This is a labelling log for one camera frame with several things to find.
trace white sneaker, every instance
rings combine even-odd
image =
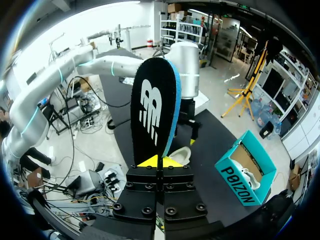
[[[50,166],[54,165],[53,163],[57,160],[56,156],[50,157],[51,163],[49,164]]]
[[[249,172],[247,168],[244,168],[239,162],[232,160],[236,168],[242,173],[245,181],[250,185],[253,191],[260,188],[260,182],[258,182],[252,172]]]
[[[169,155],[169,158],[176,161],[181,165],[187,165],[190,163],[191,150],[189,147],[184,146]]]

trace new balance logo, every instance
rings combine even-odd
[[[152,88],[147,79],[142,82],[140,102],[144,110],[140,110],[139,120],[143,122],[143,126],[148,133],[151,129],[151,139],[157,146],[158,134],[155,132],[155,127],[159,127],[162,99],[159,89],[157,87]]]

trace blue insole edge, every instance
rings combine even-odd
[[[175,130],[177,127],[177,123],[178,123],[178,117],[179,117],[179,112],[180,112],[180,104],[181,104],[181,81],[180,81],[180,74],[176,68],[176,66],[170,62],[168,59],[166,59],[168,61],[168,63],[171,65],[173,72],[174,72],[174,76],[175,76],[175,107],[174,107],[174,113],[173,113],[173,119],[172,119],[172,124],[171,124],[171,129],[170,129],[170,134],[168,137],[168,141],[166,143],[164,152],[162,154],[162,157],[164,158],[165,156],[167,156],[172,140],[174,139],[175,136]]]

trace screw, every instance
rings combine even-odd
[[[204,205],[203,203],[198,203],[195,208],[199,211],[199,212],[203,212],[206,210],[206,205]]]
[[[112,205],[112,207],[113,207],[113,210],[116,211],[116,212],[120,212],[123,209],[122,204],[121,203],[117,203],[117,202],[114,203]]]
[[[193,188],[194,188],[194,183],[193,183],[193,182],[188,182],[188,183],[186,184],[186,187],[187,187],[188,189],[193,189]]]
[[[154,185],[152,183],[147,183],[146,185],[144,185],[144,187],[146,189],[152,189],[154,187]]]
[[[165,213],[167,214],[167,215],[169,215],[169,216],[174,216],[174,215],[176,215],[177,214],[177,209],[175,209],[174,207],[172,207],[172,206],[170,206],[170,207],[167,207],[166,209],[165,209]]]
[[[166,186],[166,188],[167,188],[167,189],[173,189],[174,186],[173,186],[171,183],[169,183],[169,184]]]
[[[127,188],[132,188],[132,187],[134,186],[134,183],[131,182],[131,181],[127,181],[126,184],[125,184],[125,186],[126,186]]]
[[[147,207],[142,208],[141,212],[143,215],[151,215],[154,211],[152,210],[151,207],[147,206]]]

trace black table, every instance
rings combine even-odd
[[[113,49],[97,57],[106,55],[138,58],[125,49]],[[119,78],[114,76],[100,75],[100,79],[107,103],[120,106],[130,101],[130,85],[121,83]],[[109,111],[116,126],[130,119],[130,105],[120,108],[109,107]],[[198,114],[195,120],[202,123],[199,137],[190,147],[190,165],[194,173],[195,186],[207,206],[208,221],[221,221],[226,227],[253,213],[259,206],[244,207],[215,168],[215,163],[235,142],[235,136],[208,110]],[[128,121],[114,130],[115,139],[128,166],[134,164],[130,124]],[[172,141],[168,155],[183,146],[189,146],[191,133],[188,126],[179,126],[178,135]]]

